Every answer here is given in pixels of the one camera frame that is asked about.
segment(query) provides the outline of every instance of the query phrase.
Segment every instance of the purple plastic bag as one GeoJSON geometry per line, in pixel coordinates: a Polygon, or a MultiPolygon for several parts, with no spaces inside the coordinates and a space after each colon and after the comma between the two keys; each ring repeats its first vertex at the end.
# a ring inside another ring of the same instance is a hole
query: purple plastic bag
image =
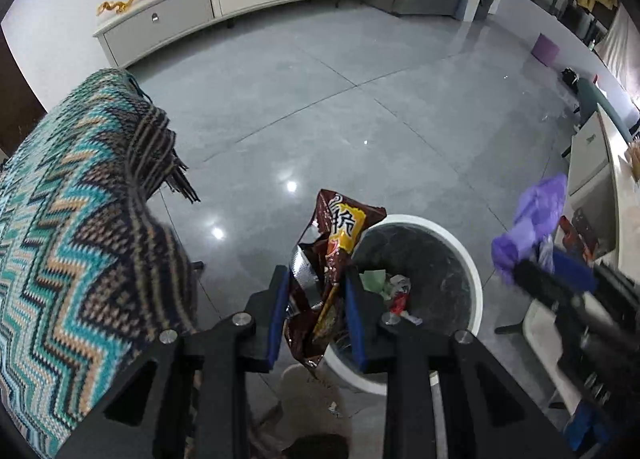
{"type": "Polygon", "coordinates": [[[513,228],[491,243],[495,269],[506,283],[513,283],[511,272],[516,262],[531,257],[534,248],[556,229],[565,197],[564,174],[544,179],[520,196],[513,228]]]}

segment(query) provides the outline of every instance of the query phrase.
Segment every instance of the white curtain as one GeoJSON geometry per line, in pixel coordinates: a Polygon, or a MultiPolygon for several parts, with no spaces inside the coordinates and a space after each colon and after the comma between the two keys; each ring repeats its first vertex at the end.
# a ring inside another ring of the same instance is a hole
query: white curtain
{"type": "Polygon", "coordinates": [[[640,106],[640,33],[622,5],[595,49],[636,106],[640,106]]]}

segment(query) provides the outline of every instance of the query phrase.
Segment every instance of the patterned blanket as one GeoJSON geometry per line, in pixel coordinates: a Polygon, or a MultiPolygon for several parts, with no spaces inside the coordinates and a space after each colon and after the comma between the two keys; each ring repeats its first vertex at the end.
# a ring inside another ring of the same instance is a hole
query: patterned blanket
{"type": "Polygon", "coordinates": [[[167,124],[102,70],[0,173],[0,395],[41,457],[162,330],[193,330],[190,262],[145,206],[163,181],[198,200],[167,124]]]}

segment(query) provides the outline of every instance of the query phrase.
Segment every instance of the brown door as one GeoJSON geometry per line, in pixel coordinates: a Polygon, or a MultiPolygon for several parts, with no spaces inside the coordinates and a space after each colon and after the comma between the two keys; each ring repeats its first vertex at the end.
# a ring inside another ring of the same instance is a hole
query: brown door
{"type": "Polygon", "coordinates": [[[1,28],[0,100],[0,149],[11,156],[45,111],[18,69],[1,28]]]}

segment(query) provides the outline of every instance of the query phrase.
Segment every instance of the yellow label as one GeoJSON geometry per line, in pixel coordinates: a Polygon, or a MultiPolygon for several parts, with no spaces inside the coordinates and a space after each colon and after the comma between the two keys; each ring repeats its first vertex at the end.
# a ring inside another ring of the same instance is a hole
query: yellow label
{"type": "Polygon", "coordinates": [[[334,254],[340,248],[351,253],[364,226],[366,215],[359,208],[345,203],[333,203],[330,205],[330,210],[332,222],[327,256],[334,254]]]}

